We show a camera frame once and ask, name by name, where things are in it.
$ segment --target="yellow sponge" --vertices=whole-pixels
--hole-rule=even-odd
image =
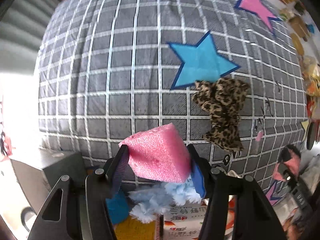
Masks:
[[[156,222],[143,224],[128,216],[127,219],[116,225],[115,233],[118,240],[154,240]]]

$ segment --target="gray blanket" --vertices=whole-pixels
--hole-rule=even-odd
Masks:
[[[37,59],[42,146],[81,151],[87,166],[101,166],[122,139],[172,122],[210,164],[268,188],[279,151],[303,136],[303,79],[285,24],[272,22],[274,37],[236,1],[65,0]],[[211,124],[190,100],[194,88],[169,90],[181,62],[167,42],[195,44],[208,30],[218,52],[241,66],[231,76],[251,85],[239,124],[244,151],[227,166],[228,152],[202,140]],[[265,134],[258,146],[256,126]],[[132,171],[126,181],[128,189],[150,183]]]

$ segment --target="gray box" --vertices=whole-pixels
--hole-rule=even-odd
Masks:
[[[80,152],[37,149],[10,158],[17,181],[36,213],[61,176],[69,175],[77,187],[85,185],[87,174]]]

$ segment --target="pink star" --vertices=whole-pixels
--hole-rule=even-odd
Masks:
[[[271,206],[276,204],[281,199],[279,197],[273,197],[273,194],[276,191],[276,185],[277,185],[277,181],[275,180],[275,182],[271,185],[268,192],[266,193],[266,197],[269,200]]]
[[[264,23],[267,25],[271,33],[274,34],[273,27],[270,20],[281,21],[277,16],[275,16],[269,9],[267,9],[261,0],[238,0],[235,8],[247,10],[251,13],[256,14]]]

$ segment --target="leopard print plush toy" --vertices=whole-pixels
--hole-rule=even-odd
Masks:
[[[243,150],[238,132],[239,111],[244,106],[250,85],[237,79],[220,78],[215,83],[196,81],[192,100],[210,113],[211,131],[203,139],[223,150]]]

